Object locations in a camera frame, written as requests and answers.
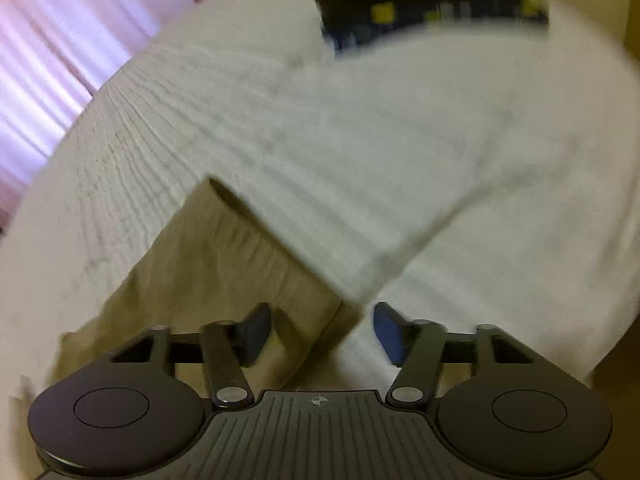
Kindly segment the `striped grey bed cover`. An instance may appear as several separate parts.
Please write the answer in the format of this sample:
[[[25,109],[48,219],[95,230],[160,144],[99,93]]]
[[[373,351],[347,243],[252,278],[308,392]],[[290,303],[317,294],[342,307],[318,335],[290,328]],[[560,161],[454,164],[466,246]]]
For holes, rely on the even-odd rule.
[[[18,400],[201,180],[344,299],[498,325],[580,378],[639,301],[639,67],[550,23],[446,23],[336,55],[314,0],[205,0],[100,89],[1,245],[1,474]]]

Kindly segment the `light taupe garment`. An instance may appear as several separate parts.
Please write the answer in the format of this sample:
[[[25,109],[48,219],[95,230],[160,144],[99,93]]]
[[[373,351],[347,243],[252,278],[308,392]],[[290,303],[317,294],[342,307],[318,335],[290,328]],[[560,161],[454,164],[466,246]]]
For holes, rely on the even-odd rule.
[[[265,302],[273,329],[246,373],[254,392],[302,379],[357,324],[338,296],[271,235],[221,182],[202,181],[98,315],[64,334],[48,382],[122,346],[150,327],[193,333],[239,321]]]

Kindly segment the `pink curtain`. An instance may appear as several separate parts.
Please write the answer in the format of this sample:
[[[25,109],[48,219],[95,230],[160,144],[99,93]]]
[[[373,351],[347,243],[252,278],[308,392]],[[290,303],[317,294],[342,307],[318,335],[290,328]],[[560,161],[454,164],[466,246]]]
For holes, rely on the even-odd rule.
[[[105,81],[198,0],[1,0],[1,220]]]

